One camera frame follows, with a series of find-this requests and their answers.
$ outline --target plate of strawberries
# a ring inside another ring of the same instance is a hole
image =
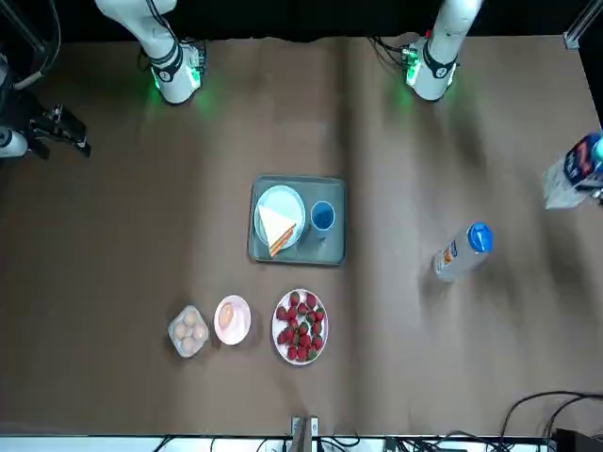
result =
[[[292,290],[276,305],[272,339],[288,363],[306,365],[314,361],[327,344],[328,333],[324,305],[309,290]]]

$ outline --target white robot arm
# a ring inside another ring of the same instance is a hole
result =
[[[480,12],[482,0],[445,0],[438,12],[432,35],[420,38],[414,51],[406,83],[428,101],[437,101],[452,82],[464,37]]]
[[[161,16],[177,0],[95,0],[106,17],[127,28],[144,49],[157,87],[170,104],[181,104],[201,86],[205,68],[202,44],[180,42]]]

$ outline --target egg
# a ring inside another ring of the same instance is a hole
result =
[[[197,315],[193,312],[185,315],[185,323],[188,327],[192,327],[195,323],[197,323]]]
[[[195,328],[192,330],[192,337],[194,337],[196,341],[204,341],[207,337],[207,328],[205,325],[195,325]]]
[[[229,325],[230,322],[233,321],[233,317],[235,316],[235,308],[231,303],[226,303],[220,310],[220,315],[218,319],[218,323],[220,323],[220,327],[224,330]]]
[[[187,335],[187,326],[184,323],[176,323],[176,326],[173,327],[173,337],[182,341]]]
[[[197,349],[197,343],[192,337],[187,337],[184,341],[182,341],[182,349],[187,355],[191,355]]]

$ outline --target black wall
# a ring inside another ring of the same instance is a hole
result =
[[[45,0],[14,1],[38,27],[50,31]],[[103,16],[93,1],[56,1],[65,41],[132,39]],[[561,34],[586,2],[485,0],[471,34]],[[272,36],[315,40],[325,36],[423,33],[432,26],[440,5],[440,0],[179,0],[168,18],[178,35],[197,39]]]

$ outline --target gray tray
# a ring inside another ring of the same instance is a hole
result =
[[[305,225],[300,240],[291,248],[270,257],[268,247],[255,233],[253,213],[262,193],[272,186],[290,186],[305,204]],[[310,210],[315,202],[330,202],[335,210],[334,228],[324,240],[318,240],[310,231]],[[346,185],[340,179],[311,176],[259,176],[253,182],[252,210],[249,222],[249,255],[260,262],[339,266],[346,257]]]

